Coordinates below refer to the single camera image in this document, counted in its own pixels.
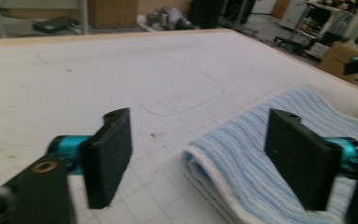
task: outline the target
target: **blue and white striped towel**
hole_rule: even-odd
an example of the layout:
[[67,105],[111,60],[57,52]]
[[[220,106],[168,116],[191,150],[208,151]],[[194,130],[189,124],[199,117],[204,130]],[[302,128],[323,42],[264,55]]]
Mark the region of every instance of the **blue and white striped towel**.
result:
[[230,223],[341,223],[355,182],[337,177],[327,211],[305,211],[264,153],[270,108],[299,115],[320,136],[358,140],[358,119],[298,88],[191,142],[184,155],[187,177]]

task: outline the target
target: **folded towel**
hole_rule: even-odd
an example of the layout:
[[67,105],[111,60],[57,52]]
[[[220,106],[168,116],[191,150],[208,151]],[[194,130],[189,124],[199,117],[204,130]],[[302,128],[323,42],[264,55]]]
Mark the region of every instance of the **folded towel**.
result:
[[342,223],[356,182],[337,177],[326,211],[305,211],[264,152],[270,108],[299,115],[320,136],[358,140],[358,119],[301,87],[191,142],[184,153],[186,176],[230,223]]

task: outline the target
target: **towel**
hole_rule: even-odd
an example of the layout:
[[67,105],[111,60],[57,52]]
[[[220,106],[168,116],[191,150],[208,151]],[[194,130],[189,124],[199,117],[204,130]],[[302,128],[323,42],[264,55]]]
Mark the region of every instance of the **towel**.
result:
[[300,87],[192,141],[183,157],[186,176],[229,223],[342,223],[356,181],[336,177],[326,211],[305,211],[264,152],[271,108],[299,115],[320,136],[358,140],[358,119]]

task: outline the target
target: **white table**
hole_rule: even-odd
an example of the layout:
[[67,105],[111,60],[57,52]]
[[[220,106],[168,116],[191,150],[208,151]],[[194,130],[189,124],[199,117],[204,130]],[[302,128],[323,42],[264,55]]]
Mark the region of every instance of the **white table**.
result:
[[110,208],[79,223],[225,223],[180,170],[192,139],[298,85],[358,118],[358,90],[226,30],[0,40],[0,185],[60,134],[94,134],[131,108],[134,154]]

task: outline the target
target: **brass screw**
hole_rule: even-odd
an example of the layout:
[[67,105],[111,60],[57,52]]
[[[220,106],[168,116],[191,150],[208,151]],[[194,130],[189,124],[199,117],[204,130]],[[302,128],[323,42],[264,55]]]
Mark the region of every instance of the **brass screw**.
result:
[[32,171],[34,171],[34,173],[37,173],[37,174],[42,174],[42,173],[51,171],[56,167],[57,167],[56,161],[44,161],[44,162],[41,162],[41,163],[35,165],[32,168]]

